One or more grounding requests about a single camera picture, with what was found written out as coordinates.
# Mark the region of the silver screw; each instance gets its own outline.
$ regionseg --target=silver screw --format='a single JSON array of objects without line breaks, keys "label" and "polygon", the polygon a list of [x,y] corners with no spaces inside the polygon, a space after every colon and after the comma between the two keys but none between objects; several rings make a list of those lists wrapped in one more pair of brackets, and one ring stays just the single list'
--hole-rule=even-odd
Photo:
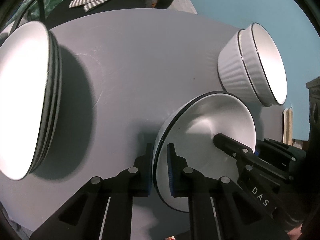
[{"label": "silver screw", "polygon": [[92,184],[98,184],[101,181],[101,179],[99,177],[93,177],[90,181]]},{"label": "silver screw", "polygon": [[251,166],[251,165],[246,165],[245,168],[246,168],[248,171],[252,171],[252,166]]},{"label": "silver screw", "polygon": [[221,178],[221,182],[224,183],[224,184],[228,184],[230,182],[230,178],[224,176],[224,177]]},{"label": "silver screw", "polygon": [[137,173],[138,172],[138,168],[137,167],[130,167],[128,169],[129,173]]},{"label": "silver screw", "polygon": [[183,171],[184,171],[184,173],[192,173],[193,172],[193,168],[190,168],[190,167],[185,167],[184,169],[183,169]]}]

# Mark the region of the plate stack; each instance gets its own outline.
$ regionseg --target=plate stack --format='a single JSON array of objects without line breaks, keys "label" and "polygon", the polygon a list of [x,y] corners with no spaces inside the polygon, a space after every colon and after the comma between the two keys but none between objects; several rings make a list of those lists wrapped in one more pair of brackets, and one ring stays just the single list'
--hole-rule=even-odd
[{"label": "plate stack", "polygon": [[37,21],[0,47],[0,170],[23,179],[44,160],[57,124],[62,85],[60,47]]},{"label": "plate stack", "polygon": [[276,44],[258,23],[239,30],[218,57],[226,91],[247,102],[269,107],[284,104],[287,79]]}]

